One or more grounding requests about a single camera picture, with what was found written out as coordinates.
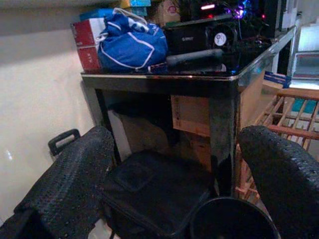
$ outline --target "cooling fan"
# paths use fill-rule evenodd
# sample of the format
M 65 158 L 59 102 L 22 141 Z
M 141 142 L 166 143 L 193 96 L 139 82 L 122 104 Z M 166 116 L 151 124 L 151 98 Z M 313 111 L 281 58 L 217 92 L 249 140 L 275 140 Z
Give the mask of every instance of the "cooling fan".
M 237 42 L 236 25 L 232 22 L 208 26 L 206 34 L 211 49 L 229 50 Z

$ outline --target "suitcase handle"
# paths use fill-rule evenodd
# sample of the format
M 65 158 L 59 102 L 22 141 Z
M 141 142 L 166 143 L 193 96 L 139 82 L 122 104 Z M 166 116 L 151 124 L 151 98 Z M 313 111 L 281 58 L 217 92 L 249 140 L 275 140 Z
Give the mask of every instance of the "suitcase handle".
M 74 138 L 60 146 L 57 146 L 57 143 L 70 137 L 70 136 L 74 136 Z M 62 134 L 59 134 L 57 137 L 54 137 L 53 139 L 51 139 L 48 143 L 48 146 L 50 148 L 50 151 L 52 153 L 53 156 L 58 155 L 60 152 L 62 152 L 66 146 L 70 145 L 71 143 L 73 143 L 74 141 L 76 141 L 78 138 L 80 138 L 80 132 L 77 129 L 71 129 L 69 131 L 66 131 Z

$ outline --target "red box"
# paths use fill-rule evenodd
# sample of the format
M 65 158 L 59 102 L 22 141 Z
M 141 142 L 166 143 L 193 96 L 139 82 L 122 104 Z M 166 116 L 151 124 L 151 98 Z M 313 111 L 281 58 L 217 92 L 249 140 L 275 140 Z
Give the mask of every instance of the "red box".
M 105 29 L 104 18 L 90 18 L 71 24 L 77 47 L 94 46 L 98 44 L 97 37 Z
M 98 57 L 99 45 L 78 47 L 78 54 L 83 70 L 101 69 L 101 63 Z

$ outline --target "blue drawstring bag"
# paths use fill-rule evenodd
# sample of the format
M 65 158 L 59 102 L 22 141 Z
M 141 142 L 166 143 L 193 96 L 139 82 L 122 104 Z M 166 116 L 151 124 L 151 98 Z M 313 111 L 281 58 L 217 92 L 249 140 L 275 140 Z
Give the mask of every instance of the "blue drawstring bag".
M 165 61 L 167 42 L 158 26 L 118 8 L 105 21 L 106 28 L 100 34 L 98 51 L 103 68 L 129 72 Z

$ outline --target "black bin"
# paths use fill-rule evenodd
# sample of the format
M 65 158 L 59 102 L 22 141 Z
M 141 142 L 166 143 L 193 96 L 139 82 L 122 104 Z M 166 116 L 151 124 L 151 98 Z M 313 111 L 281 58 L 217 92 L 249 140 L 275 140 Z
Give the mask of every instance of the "black bin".
M 192 239 L 277 239 L 270 219 L 256 206 L 234 198 L 216 198 L 194 214 Z

